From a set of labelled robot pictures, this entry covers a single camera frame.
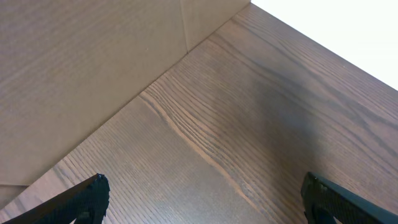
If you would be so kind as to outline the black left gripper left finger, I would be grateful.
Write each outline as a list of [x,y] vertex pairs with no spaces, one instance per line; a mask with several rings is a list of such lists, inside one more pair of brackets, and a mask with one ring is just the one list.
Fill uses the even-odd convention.
[[5,224],[101,224],[109,193],[108,179],[95,174]]

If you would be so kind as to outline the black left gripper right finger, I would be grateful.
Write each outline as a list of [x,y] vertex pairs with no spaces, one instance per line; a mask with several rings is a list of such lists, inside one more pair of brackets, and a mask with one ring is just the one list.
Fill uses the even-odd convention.
[[397,223],[397,215],[313,172],[300,190],[308,223]]

